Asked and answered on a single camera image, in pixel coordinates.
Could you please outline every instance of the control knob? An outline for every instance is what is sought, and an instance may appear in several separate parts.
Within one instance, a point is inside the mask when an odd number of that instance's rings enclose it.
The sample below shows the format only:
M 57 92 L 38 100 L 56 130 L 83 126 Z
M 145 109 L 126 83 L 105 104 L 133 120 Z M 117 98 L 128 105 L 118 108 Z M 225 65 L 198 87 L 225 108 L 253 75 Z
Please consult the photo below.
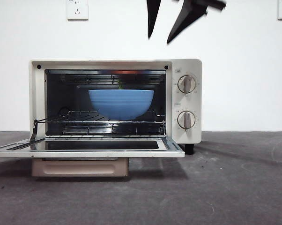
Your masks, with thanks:
M 178 89 L 187 94 L 195 89 L 195 79 L 190 75 L 184 75 L 178 80 Z
M 195 116 L 192 112 L 184 111 L 178 115 L 178 124 L 181 128 L 187 130 L 194 126 Z

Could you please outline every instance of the toaster oven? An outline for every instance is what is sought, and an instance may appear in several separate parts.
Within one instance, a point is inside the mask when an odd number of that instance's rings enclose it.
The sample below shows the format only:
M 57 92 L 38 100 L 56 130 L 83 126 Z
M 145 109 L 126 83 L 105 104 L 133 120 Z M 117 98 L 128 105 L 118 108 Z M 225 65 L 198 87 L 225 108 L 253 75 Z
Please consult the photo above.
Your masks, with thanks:
M 32 158 L 33 176 L 126 176 L 128 158 L 179 158 L 201 141 L 201 61 L 32 60 L 30 139 L 0 157 Z M 153 90 L 147 112 L 113 120 L 89 90 Z

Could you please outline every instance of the oven door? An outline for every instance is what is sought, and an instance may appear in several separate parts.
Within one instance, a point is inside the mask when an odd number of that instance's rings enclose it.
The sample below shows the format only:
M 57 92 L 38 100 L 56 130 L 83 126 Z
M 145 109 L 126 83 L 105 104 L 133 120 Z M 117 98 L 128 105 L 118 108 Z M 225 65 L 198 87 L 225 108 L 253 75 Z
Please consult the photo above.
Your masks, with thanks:
M 13 158 L 94 158 L 94 157 L 184 157 L 169 137 L 90 138 L 47 137 L 29 139 L 0 147 L 0 157 Z

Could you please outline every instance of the control panel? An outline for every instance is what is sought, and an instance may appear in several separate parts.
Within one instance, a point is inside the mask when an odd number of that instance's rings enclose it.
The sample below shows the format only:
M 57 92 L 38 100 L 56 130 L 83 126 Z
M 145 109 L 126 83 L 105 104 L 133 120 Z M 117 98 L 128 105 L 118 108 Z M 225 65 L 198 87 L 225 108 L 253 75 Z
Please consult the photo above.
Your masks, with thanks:
M 176 143 L 201 142 L 201 61 L 172 62 L 172 138 Z

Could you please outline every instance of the gray floor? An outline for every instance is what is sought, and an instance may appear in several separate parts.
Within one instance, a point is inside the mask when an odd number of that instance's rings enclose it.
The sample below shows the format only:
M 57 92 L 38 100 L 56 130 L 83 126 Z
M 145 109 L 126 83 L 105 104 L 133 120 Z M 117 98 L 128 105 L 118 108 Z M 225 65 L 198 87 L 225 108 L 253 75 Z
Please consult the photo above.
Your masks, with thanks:
M 204 133 L 195 150 L 130 159 L 120 179 L 36 179 L 30 159 L 0 161 L 0 225 L 282 225 L 282 132 Z

